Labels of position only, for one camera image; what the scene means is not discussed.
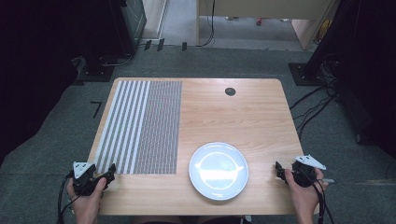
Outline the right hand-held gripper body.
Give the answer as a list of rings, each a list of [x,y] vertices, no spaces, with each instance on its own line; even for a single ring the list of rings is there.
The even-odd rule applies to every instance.
[[[311,155],[297,156],[292,164],[294,181],[303,188],[308,188],[317,180],[315,169],[326,170],[327,167]]]

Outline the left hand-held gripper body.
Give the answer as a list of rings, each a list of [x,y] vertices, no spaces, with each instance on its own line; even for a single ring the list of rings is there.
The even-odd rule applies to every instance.
[[[96,188],[98,181],[105,178],[106,174],[94,177],[96,166],[89,162],[73,163],[73,188],[77,196],[90,196]]]

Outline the person's left hand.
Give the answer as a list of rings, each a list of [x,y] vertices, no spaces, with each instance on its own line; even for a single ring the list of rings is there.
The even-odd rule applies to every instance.
[[[73,202],[72,207],[75,217],[97,217],[101,206],[101,195],[104,191],[106,180],[101,178],[90,196],[80,196],[74,192],[73,180],[67,184],[67,194]]]

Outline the person's right hand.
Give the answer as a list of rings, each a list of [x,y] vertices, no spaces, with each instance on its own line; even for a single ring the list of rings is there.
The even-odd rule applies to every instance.
[[[302,188],[294,181],[291,170],[285,170],[296,220],[297,217],[313,217],[314,211],[318,205],[318,193],[323,193],[329,186],[328,182],[323,181],[324,174],[318,168],[315,169],[315,172],[318,180],[318,182],[315,183],[316,187],[310,186],[309,188]]]

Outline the grey striped woven placemat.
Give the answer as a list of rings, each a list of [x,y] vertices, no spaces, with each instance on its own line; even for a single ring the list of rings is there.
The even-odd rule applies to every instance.
[[[174,175],[180,81],[121,80],[115,86],[93,162],[121,175]]]

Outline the white round plate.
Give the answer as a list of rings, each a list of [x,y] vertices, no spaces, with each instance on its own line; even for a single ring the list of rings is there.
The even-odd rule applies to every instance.
[[[194,188],[213,201],[228,201],[239,195],[248,183],[248,163],[234,146],[212,142],[199,147],[191,156],[189,178]]]

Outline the black stand base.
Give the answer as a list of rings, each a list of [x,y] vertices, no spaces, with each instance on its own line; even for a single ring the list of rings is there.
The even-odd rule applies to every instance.
[[[322,75],[306,63],[289,63],[289,69],[297,86],[325,86]]]
[[[83,65],[78,72],[77,81],[108,82],[113,74],[113,66],[104,66],[92,57],[82,57]]]

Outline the dark curtain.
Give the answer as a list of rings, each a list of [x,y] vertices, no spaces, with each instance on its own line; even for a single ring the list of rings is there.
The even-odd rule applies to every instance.
[[[0,166],[34,136],[76,80],[77,56],[100,64],[117,0],[0,0]]]

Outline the yellow object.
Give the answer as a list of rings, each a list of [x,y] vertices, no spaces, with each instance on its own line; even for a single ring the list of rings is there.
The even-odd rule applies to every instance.
[[[332,24],[331,20],[325,20],[322,23],[322,25],[321,25],[321,27],[320,27],[320,29],[318,31],[318,40],[319,41],[321,41],[323,39],[323,37],[327,34],[331,24]]]

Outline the dark glass-front cabinet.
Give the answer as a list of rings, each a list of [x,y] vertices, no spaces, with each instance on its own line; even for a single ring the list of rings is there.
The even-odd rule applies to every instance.
[[[120,6],[127,30],[137,46],[147,23],[143,0],[120,0]]]

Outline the light wooden desk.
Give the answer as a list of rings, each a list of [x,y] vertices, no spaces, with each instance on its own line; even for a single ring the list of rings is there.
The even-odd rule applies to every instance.
[[[302,49],[308,49],[327,19],[335,0],[196,0],[196,43],[200,43],[200,18],[290,19]]]

